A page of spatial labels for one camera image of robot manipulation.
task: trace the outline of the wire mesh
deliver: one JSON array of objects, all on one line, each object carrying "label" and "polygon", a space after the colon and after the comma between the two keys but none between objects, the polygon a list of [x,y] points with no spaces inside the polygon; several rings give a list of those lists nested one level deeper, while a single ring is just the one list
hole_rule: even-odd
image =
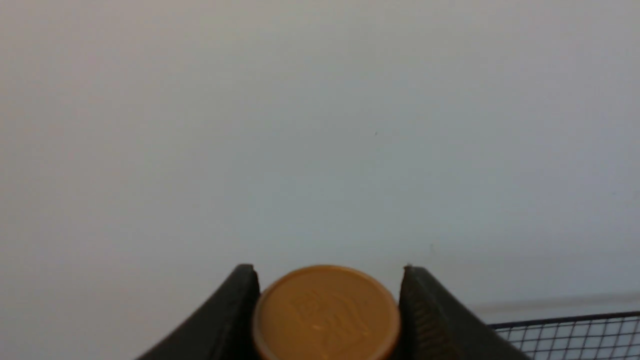
[{"label": "wire mesh", "polygon": [[533,360],[640,360],[640,312],[502,323],[491,327]]}]

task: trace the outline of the copper coin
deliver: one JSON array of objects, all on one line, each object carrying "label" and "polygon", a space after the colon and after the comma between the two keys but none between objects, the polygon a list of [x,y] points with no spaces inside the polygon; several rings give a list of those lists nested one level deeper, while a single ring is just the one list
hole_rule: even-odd
[{"label": "copper coin", "polygon": [[252,332],[264,360],[385,360],[398,341],[400,313],[372,277],[311,266],[262,293]]}]

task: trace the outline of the embossed design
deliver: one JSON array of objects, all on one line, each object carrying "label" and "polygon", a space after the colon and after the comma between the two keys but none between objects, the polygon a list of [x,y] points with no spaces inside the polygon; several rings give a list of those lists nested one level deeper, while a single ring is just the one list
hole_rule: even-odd
[{"label": "embossed design", "polygon": [[308,290],[293,298],[291,305],[325,360],[344,353],[371,334],[360,306],[349,296]]}]

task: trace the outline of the white wall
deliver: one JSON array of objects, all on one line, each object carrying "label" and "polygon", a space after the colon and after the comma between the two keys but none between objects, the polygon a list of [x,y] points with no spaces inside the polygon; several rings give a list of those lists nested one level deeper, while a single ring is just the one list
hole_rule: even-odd
[{"label": "white wall", "polygon": [[0,3],[0,357],[130,359],[236,263],[640,308],[637,1]]}]

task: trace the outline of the coin rim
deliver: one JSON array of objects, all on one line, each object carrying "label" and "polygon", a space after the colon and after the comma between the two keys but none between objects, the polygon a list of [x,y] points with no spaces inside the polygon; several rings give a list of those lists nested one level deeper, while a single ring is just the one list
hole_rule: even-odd
[{"label": "coin rim", "polygon": [[267,297],[271,294],[271,292],[273,292],[276,288],[278,288],[278,286],[285,283],[292,277],[295,277],[305,272],[316,271],[316,270],[339,270],[339,271],[351,273],[371,283],[378,290],[378,292],[380,292],[382,297],[386,300],[387,305],[389,305],[388,308],[393,309],[390,312],[391,319],[390,319],[389,331],[388,331],[388,335],[382,341],[380,341],[378,351],[375,352],[371,357],[367,358],[366,360],[385,360],[388,356],[390,356],[399,340],[400,326],[401,326],[400,310],[398,310],[396,300],[394,299],[393,295],[391,295],[391,292],[389,292],[387,288],[385,288],[380,282],[378,282],[373,277],[359,270],[356,270],[354,268],[349,268],[346,266],[338,266],[338,265],[314,265],[314,266],[299,268],[297,270],[294,270],[288,273],[287,275],[284,275],[283,277],[276,280],[273,284],[271,284],[268,288],[266,288],[258,298],[258,302],[255,305],[255,308],[253,310],[253,316],[252,316],[252,338],[253,338],[253,344],[255,345],[255,348],[260,354],[260,357],[263,358],[263,360],[281,360],[278,356],[276,356],[271,351],[269,345],[266,343],[266,341],[262,336],[262,332],[259,331],[259,314],[265,299],[267,299]]}]

